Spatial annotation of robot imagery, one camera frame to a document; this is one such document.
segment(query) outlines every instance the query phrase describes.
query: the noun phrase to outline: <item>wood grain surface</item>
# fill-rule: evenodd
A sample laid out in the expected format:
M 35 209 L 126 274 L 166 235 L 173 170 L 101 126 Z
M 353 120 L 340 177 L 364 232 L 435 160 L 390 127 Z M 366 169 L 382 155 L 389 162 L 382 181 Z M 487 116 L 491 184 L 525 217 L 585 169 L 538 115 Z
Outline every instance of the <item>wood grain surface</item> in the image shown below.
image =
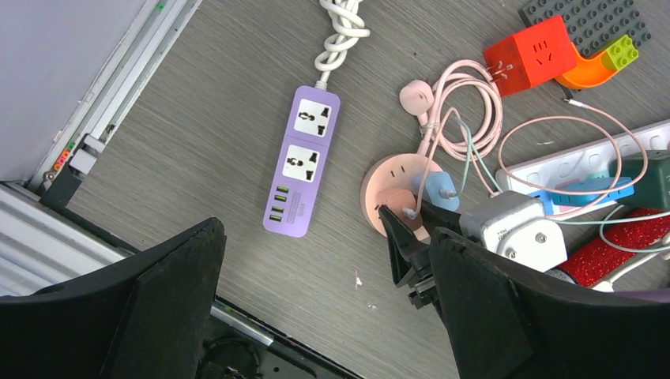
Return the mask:
M 434 310 L 415 310 L 407 290 L 391 282 L 386 241 L 362 217 L 359 185 L 378 159 L 418 145 L 416 121 L 397 101 L 400 88 L 415 78 L 436 80 L 457 59 L 482 61 L 486 47 L 523 28 L 517 10 L 525 2 L 362 3 L 359 14 L 372 35 L 331 76 L 341 115 L 311 230 L 293 239 L 264 231 L 263 208 L 293 92 L 318 78 L 313 61 L 333 33 L 329 18 L 316 0 L 205 0 L 70 208 L 140 248 L 216 216 L 228 234 L 219 295 L 367 378 L 455 378 L 448 335 Z M 582 93 L 632 128 L 670 118 L 665 3 L 638 1 L 652 41 L 615 80 Z M 561 99 L 556 84 L 505 98 L 504 129 L 569 113 L 618 133 Z M 474 90 L 460 90 L 449 105 L 480 123 Z M 510 141 L 506 162 L 598 138 L 584 125 L 540 125 Z M 460 177 L 462 163 L 442 152 L 437 161 Z M 487 162 L 497 168 L 493 155 Z M 461 207 L 485 199 L 471 174 Z M 595 230 L 564 231 L 572 249 Z M 652 262 L 621 285 L 665 285 L 668 266 Z

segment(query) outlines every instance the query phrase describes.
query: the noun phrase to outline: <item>tabletop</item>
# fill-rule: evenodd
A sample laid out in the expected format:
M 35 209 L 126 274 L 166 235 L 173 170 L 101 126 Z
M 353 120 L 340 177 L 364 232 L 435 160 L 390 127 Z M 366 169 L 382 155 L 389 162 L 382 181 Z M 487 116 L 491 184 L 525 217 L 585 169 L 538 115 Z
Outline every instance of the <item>tabletop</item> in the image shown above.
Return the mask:
M 457 377 L 435 311 L 415 310 L 407 288 L 393 285 L 386 240 L 363 218 L 359 187 L 379 159 L 419 143 L 399 90 L 413 79 L 435 81 L 458 59 L 482 62 L 484 49 L 524 28 L 518 9 L 526 2 L 361 4 L 371 36 L 331 75 L 341 113 L 310 231 L 296 239 L 266 232 L 262 217 L 293 93 L 318 79 L 313 63 L 333 33 L 330 19 L 316 0 L 205 0 L 70 208 L 141 249 L 218 217 L 228 235 L 219 295 L 367 378 Z M 652 40 L 614 80 L 579 95 L 630 128 L 670 118 L 670 8 L 637 3 Z M 504 130 L 572 114 L 619 132 L 562 97 L 548 83 L 505 98 Z M 456 91 L 448 104 L 479 125 L 475 90 Z M 454 130 L 447 135 L 457 138 Z M 544 123 L 511 138 L 505 160 L 521 163 L 599 138 L 582 124 Z M 462 162 L 440 151 L 435 160 L 460 178 Z M 486 162 L 498 166 L 495 154 Z M 461 208 L 486 198 L 471 173 Z M 593 228 L 563 230 L 570 250 L 595 237 Z M 668 265 L 653 262 L 620 285 L 664 286 Z

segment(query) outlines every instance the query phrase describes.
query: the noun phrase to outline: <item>white power cord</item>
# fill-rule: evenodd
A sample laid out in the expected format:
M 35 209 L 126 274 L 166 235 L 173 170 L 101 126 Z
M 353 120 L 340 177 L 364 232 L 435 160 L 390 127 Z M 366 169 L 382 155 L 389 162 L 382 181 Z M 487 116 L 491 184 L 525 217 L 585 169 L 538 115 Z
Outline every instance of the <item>white power cord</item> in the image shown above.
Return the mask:
M 359 39 L 370 35 L 365 29 L 365 22 L 358 16 L 358 5 L 363 0 L 319 0 L 321 7 L 328 11 L 333 21 L 335 34 L 326 38 L 323 47 L 326 51 L 316 57 L 314 67 L 321 71 L 321 79 L 315 87 L 326 90 L 330 73 L 342 66 L 347 58 L 347 50 L 351 49 Z

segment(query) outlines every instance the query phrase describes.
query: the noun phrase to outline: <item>red box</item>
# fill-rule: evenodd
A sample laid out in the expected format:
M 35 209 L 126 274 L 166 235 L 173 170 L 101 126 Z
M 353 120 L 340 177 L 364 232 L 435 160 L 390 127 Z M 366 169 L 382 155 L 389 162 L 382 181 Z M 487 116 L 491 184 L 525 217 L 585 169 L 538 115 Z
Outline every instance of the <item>red box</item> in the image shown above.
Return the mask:
M 484 52 L 501 96 L 531 89 L 577 65 L 574 48 L 561 17 L 524 29 Z

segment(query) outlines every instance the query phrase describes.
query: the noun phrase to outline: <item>red connector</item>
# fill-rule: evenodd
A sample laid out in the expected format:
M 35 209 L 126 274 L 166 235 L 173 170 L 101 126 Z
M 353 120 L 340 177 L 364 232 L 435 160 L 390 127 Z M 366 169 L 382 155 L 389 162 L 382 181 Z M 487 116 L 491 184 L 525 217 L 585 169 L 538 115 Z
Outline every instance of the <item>red connector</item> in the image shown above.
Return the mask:
M 561 17 L 553 17 L 503 39 L 484 52 L 501 96 L 531 89 L 577 65 Z

